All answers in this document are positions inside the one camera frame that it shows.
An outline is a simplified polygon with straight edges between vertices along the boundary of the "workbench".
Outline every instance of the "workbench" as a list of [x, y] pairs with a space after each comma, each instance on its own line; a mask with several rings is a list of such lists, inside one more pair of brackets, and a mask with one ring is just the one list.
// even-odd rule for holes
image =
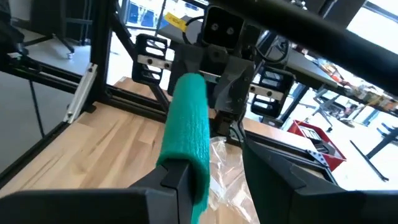
[[[123, 78], [116, 86], [154, 98], [148, 86], [130, 78]], [[102, 103], [95, 106], [94, 112], [84, 112], [9, 181], [0, 190], [0, 197], [27, 189], [125, 188], [148, 174], [160, 152], [164, 123]], [[244, 119], [244, 127], [292, 146], [315, 150], [308, 139], [250, 119]], [[228, 145], [228, 152], [241, 150]], [[321, 173], [305, 170], [323, 178]], [[201, 217], [201, 223], [213, 220], [246, 223], [225, 205], [216, 212], [208, 209]]]

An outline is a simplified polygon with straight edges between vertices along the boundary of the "green foam tube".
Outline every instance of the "green foam tube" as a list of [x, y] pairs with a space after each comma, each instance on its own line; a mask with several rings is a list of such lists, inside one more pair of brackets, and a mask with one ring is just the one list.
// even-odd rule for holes
[[175, 86], [157, 164], [166, 159], [188, 159], [192, 163], [197, 183], [192, 223], [198, 223], [201, 213], [207, 207], [210, 184], [209, 145], [206, 83], [201, 75], [187, 73], [178, 79]]

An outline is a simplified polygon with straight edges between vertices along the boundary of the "clear plastic bag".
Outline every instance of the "clear plastic bag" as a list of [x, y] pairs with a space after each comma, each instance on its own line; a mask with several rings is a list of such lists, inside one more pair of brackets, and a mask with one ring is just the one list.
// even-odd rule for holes
[[217, 212], [226, 205], [247, 222], [259, 223], [244, 175], [242, 150], [225, 142], [224, 137], [210, 141], [209, 208]]

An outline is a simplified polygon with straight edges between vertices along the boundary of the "yellow label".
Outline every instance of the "yellow label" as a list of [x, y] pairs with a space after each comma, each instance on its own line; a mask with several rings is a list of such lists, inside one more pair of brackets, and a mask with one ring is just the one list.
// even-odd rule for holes
[[180, 30], [182, 30], [182, 32], [185, 32], [187, 29], [187, 26], [185, 25], [187, 22], [185, 22], [184, 20], [176, 17], [175, 15], [171, 14], [171, 13], [167, 13], [167, 15], [164, 17], [165, 20], [167, 22], [169, 22], [170, 24], [172, 24], [173, 26], [179, 28]]

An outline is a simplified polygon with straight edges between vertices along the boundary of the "screw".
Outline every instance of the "screw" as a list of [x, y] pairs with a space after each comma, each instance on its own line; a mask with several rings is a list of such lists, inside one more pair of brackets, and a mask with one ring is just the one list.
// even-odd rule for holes
[[234, 34], [234, 32], [235, 32], [235, 30], [234, 30], [232, 27], [230, 27], [230, 28], [228, 28], [228, 29], [226, 30], [226, 33], [227, 33], [228, 35], [232, 35], [232, 34]]
[[218, 24], [213, 24], [213, 25], [211, 25], [211, 29], [212, 29], [213, 31], [218, 30]]

